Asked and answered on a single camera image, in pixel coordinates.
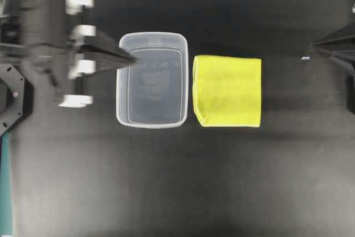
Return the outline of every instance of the folded yellow towel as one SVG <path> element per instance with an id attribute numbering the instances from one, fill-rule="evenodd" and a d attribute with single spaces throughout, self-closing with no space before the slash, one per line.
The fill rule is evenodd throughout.
<path id="1" fill-rule="evenodd" d="M 259 127 L 261 60 L 196 56 L 194 112 L 204 127 Z"/>

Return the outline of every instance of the black background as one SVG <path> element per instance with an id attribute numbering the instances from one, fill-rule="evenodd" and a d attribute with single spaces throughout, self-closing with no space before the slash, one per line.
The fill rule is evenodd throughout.
<path id="1" fill-rule="evenodd" d="M 355 115 L 346 74 L 308 45 L 353 21 L 355 0 L 95 0 L 113 38 L 167 31 L 189 44 L 187 121 L 136 129 L 115 117 L 115 71 L 94 104 L 56 107 L 30 67 L 30 117 L 11 131 L 16 236 L 353 236 Z M 203 128 L 194 55 L 260 57 L 262 122 Z"/>

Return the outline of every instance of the transparent plastic bin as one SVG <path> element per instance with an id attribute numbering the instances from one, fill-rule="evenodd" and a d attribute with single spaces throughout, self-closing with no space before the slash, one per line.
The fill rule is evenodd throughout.
<path id="1" fill-rule="evenodd" d="M 181 126 L 189 96 L 186 39 L 177 33 L 129 33 L 119 45 L 137 62 L 117 71 L 118 121 L 140 128 Z"/>

